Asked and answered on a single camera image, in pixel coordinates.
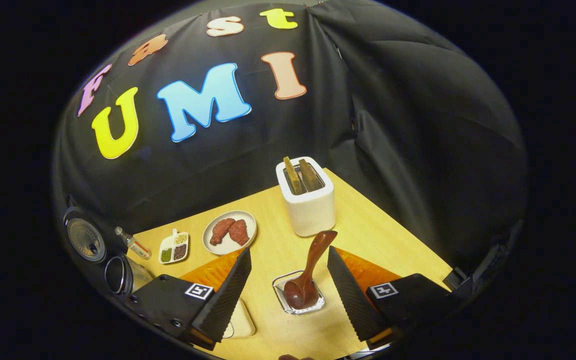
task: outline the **meat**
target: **meat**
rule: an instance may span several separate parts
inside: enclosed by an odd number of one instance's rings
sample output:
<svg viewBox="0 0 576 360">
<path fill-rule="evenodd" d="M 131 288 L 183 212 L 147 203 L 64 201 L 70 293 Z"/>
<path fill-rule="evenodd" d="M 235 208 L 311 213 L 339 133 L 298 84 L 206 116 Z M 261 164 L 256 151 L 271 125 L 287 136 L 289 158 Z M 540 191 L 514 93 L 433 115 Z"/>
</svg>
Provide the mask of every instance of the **meat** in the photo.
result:
<svg viewBox="0 0 576 360">
<path fill-rule="evenodd" d="M 244 219 L 238 219 L 235 221 L 228 228 L 228 234 L 230 234 L 232 241 L 240 246 L 244 246 L 244 244 L 250 240 L 250 237 L 248 237 L 248 227 L 246 226 L 246 221 Z"/>
<path fill-rule="evenodd" d="M 233 218 L 225 218 L 222 221 L 219 221 L 215 226 L 212 228 L 212 237 L 210 238 L 210 244 L 215 246 L 217 244 L 222 243 L 222 239 L 228 233 L 228 228 L 231 227 L 235 223 L 235 219 Z"/>
</svg>

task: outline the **glass bottle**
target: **glass bottle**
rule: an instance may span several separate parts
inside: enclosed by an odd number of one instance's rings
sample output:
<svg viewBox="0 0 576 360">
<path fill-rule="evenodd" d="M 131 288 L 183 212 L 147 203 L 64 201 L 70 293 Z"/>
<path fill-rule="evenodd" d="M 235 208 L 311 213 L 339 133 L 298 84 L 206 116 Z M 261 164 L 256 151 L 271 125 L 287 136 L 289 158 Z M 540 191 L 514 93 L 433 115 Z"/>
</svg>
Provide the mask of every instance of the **glass bottle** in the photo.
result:
<svg viewBox="0 0 576 360">
<path fill-rule="evenodd" d="M 143 246 L 139 241 L 137 241 L 133 235 L 124 232 L 123 228 L 119 226 L 115 227 L 114 233 L 123 239 L 123 242 L 128 246 L 128 249 L 134 251 L 142 258 L 148 260 L 151 258 L 151 256 L 153 256 L 153 253 L 151 253 L 151 251 L 147 249 L 146 246 Z"/>
</svg>

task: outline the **blue letter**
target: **blue letter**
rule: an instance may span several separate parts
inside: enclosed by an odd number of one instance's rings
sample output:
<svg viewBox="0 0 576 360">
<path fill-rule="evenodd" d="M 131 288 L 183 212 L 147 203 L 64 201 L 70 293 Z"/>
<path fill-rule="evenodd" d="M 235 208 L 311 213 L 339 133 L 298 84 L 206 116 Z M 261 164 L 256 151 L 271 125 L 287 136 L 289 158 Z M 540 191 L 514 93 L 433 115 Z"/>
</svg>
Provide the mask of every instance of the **blue letter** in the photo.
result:
<svg viewBox="0 0 576 360">
<path fill-rule="evenodd" d="M 172 141 L 180 142 L 195 134 L 197 128 L 188 122 L 184 112 L 204 128 L 210 126 L 213 101 L 217 102 L 215 119 L 224 123 L 245 116 L 252 107 L 242 100 L 235 82 L 237 64 L 219 64 L 206 73 L 201 93 L 183 81 L 175 81 L 157 92 L 157 98 L 166 102 L 172 121 Z"/>
</svg>

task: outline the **small scoop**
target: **small scoop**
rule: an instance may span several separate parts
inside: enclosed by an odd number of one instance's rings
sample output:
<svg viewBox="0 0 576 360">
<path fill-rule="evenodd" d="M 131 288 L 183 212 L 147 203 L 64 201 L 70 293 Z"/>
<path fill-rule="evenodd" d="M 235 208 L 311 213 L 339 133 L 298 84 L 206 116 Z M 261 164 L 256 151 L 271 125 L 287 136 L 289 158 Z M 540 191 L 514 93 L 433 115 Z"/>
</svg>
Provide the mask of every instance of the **small scoop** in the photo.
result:
<svg viewBox="0 0 576 360">
<path fill-rule="evenodd" d="M 313 270 L 315 269 L 315 264 L 317 264 L 317 261 L 322 257 L 324 251 L 326 251 L 335 237 L 337 237 L 337 231 L 320 231 L 310 244 L 306 269 L 298 278 L 286 282 L 283 286 L 283 296 L 293 309 L 306 309 L 317 303 L 319 296 L 313 284 Z"/>
</svg>

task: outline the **wooden table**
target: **wooden table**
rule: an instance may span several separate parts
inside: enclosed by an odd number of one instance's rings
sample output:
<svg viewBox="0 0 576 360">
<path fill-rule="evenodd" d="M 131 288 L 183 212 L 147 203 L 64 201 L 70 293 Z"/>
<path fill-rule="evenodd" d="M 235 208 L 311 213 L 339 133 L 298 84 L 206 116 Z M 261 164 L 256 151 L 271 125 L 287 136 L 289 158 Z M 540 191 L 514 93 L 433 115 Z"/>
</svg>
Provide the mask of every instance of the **wooden table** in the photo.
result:
<svg viewBox="0 0 576 360">
<path fill-rule="evenodd" d="M 448 264 L 340 177 L 328 169 L 324 171 L 334 184 L 336 225 L 333 230 L 338 232 L 338 236 L 332 246 L 400 276 L 423 274 L 448 289 L 442 282 L 452 270 Z M 240 297 L 254 322 L 256 333 L 250 337 L 224 339 L 213 351 L 198 349 L 229 360 L 276 360 L 283 354 L 298 359 L 310 356 L 315 360 L 329 360 L 365 349 L 366 343 L 357 339 L 327 269 L 328 250 L 313 272 L 313 279 L 326 299 L 323 309 L 292 315 L 284 312 L 279 304 L 272 281 L 303 269 L 314 239 L 314 236 L 299 237 L 293 232 L 279 185 L 135 234 L 150 248 L 153 256 L 143 260 L 128 251 L 128 257 L 142 264 L 153 276 L 169 274 L 180 277 L 217 257 L 203 246 L 202 235 L 210 221 L 231 210 L 244 210 L 256 219 L 257 233 L 250 244 L 252 271 Z M 188 256 L 181 262 L 160 264 L 157 258 L 160 243 L 172 234 L 173 228 L 188 232 Z"/>
</svg>

